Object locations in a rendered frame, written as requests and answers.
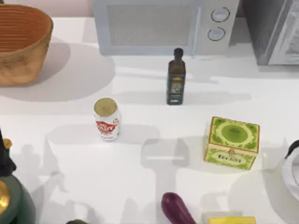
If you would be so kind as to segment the purple eggplant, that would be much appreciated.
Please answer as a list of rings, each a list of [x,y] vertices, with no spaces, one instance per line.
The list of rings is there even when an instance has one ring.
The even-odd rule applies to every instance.
[[[171,224],[196,224],[182,198],[174,192],[163,194],[161,208]]]

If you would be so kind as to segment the brown woven basket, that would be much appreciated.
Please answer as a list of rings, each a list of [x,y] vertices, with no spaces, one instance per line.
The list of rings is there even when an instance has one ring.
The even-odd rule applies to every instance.
[[[53,26],[38,8],[0,4],[0,87],[22,86],[38,78]]]

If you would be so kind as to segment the microwave knob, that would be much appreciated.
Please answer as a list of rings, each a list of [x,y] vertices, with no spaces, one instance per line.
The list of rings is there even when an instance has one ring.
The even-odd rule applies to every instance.
[[[224,22],[230,16],[230,11],[226,7],[215,9],[211,13],[211,18],[214,22]]]
[[[226,31],[223,28],[217,27],[214,29],[211,29],[207,33],[207,37],[209,40],[213,42],[217,42],[222,40],[226,35]]]

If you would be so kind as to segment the red and white can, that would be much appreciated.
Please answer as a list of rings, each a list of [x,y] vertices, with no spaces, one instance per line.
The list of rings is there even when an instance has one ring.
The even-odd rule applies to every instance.
[[[97,129],[104,141],[116,139],[120,133],[120,113],[112,98],[101,98],[94,104]]]

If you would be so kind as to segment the dark glass bottle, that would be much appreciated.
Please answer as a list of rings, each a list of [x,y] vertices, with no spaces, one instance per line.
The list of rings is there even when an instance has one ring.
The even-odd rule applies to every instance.
[[[174,59],[168,63],[167,97],[168,105],[182,105],[185,90],[186,67],[183,61],[184,51],[174,49]]]

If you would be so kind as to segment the green and gold kettle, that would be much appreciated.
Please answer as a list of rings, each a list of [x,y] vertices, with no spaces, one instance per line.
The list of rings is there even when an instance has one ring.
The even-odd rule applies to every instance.
[[[35,224],[36,209],[31,195],[13,175],[16,164],[10,157],[10,139],[0,130],[0,224]]]

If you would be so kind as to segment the yellow block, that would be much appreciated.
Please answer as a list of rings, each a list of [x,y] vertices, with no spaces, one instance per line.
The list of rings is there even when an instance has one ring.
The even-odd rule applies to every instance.
[[[254,217],[211,217],[207,224],[256,224]]]

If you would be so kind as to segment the green tea box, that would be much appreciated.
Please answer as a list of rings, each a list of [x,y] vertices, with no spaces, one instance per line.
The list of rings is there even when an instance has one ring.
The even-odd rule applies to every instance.
[[[260,126],[221,117],[212,117],[204,161],[250,170],[259,153]]]

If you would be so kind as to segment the pale microwave oven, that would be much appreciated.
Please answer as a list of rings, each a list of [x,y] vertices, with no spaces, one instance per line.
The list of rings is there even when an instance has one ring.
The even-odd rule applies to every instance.
[[[240,0],[93,0],[98,45],[103,55],[220,55],[229,46]],[[211,13],[226,7],[224,22]],[[207,33],[223,28],[217,42]]]

